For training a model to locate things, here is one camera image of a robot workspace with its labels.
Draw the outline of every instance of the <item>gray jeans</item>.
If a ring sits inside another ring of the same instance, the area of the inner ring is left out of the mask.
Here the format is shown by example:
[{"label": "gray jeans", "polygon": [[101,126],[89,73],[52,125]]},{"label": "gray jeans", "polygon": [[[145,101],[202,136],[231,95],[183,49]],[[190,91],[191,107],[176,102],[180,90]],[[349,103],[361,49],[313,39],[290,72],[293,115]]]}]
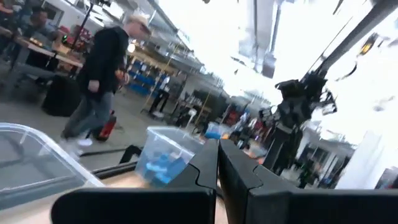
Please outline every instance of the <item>gray jeans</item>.
[{"label": "gray jeans", "polygon": [[100,101],[83,97],[62,131],[65,138],[75,138],[84,132],[104,126],[108,122],[113,104],[113,93],[107,92]]}]

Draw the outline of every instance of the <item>cable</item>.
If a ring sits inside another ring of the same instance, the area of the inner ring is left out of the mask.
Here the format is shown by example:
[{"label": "cable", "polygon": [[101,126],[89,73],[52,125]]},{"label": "cable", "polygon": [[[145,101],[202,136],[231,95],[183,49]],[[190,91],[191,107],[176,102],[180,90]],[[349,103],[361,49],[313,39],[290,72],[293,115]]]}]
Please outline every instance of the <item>cable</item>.
[{"label": "cable", "polygon": [[310,69],[308,70],[307,73],[310,72],[311,68],[314,67],[314,65],[317,63],[317,61],[319,59],[321,59],[323,57],[323,54],[326,52],[326,50],[328,49],[328,47],[330,47],[330,45],[336,40],[336,38],[341,34],[341,32],[343,31],[343,29],[349,24],[349,22],[351,22],[351,20],[353,19],[354,16],[352,16],[347,23],[340,29],[340,31],[335,35],[335,37],[331,40],[331,42],[326,46],[326,48],[323,50],[323,52],[319,55],[319,57],[315,60],[315,62],[311,65]]},{"label": "cable", "polygon": [[340,78],[337,78],[337,79],[335,80],[335,82],[342,81],[342,80],[344,80],[344,79],[350,77],[350,76],[356,71],[357,68],[358,68],[358,62],[355,61],[355,66],[354,66],[354,68],[352,69],[352,71],[350,71],[349,74],[347,74],[347,75],[344,75],[344,76],[342,76],[342,77],[340,77]]}]

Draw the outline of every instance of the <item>lamp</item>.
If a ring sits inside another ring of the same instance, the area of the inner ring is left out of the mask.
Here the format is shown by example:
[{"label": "lamp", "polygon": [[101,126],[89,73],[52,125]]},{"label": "lamp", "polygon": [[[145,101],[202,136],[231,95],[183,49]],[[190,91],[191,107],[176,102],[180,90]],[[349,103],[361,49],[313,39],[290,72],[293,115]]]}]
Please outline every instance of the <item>lamp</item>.
[{"label": "lamp", "polygon": [[127,51],[129,53],[133,53],[136,50],[136,46],[134,44],[129,44],[129,46],[127,47]]}]

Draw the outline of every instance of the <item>clear plastic container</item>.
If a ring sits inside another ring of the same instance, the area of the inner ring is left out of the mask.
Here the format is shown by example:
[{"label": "clear plastic container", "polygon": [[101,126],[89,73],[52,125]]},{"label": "clear plastic container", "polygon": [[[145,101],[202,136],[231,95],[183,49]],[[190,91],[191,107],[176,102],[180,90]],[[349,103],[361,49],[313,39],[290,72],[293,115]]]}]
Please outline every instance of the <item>clear plastic container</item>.
[{"label": "clear plastic container", "polygon": [[224,134],[231,134],[231,128],[225,124],[218,124],[216,122],[209,122],[209,125],[206,130],[206,134],[208,133],[218,133],[220,136]]},{"label": "clear plastic container", "polygon": [[148,127],[148,137],[135,169],[153,186],[167,185],[203,148],[203,143],[175,127]]},{"label": "clear plastic container", "polygon": [[4,211],[83,186],[103,184],[43,132],[0,123],[0,220]]}]

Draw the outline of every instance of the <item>black hoodie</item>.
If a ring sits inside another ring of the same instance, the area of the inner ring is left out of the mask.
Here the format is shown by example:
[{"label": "black hoodie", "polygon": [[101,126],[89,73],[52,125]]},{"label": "black hoodie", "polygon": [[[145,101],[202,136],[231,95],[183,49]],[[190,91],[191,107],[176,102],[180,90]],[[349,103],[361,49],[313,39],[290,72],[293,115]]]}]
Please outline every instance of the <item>black hoodie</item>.
[{"label": "black hoodie", "polygon": [[[77,77],[84,95],[100,100],[104,93],[118,89],[115,71],[124,66],[128,44],[129,36],[120,27],[105,28],[95,34],[94,46]],[[97,93],[88,90],[90,80],[99,81]]]}]

